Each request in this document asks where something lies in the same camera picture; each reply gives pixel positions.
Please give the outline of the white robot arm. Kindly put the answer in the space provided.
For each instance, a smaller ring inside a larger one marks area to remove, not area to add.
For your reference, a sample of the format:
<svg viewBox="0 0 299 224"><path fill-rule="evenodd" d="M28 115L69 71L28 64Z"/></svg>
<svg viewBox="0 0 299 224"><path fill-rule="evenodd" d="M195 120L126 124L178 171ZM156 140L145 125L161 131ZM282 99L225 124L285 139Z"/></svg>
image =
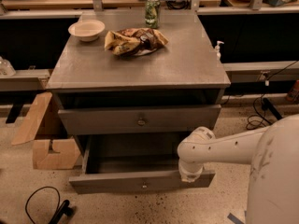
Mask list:
<svg viewBox="0 0 299 224"><path fill-rule="evenodd" d="M246 224L299 224L299 115L222 138L199 127L180 142L178 156L189 183L207 162L248 164Z"/></svg>

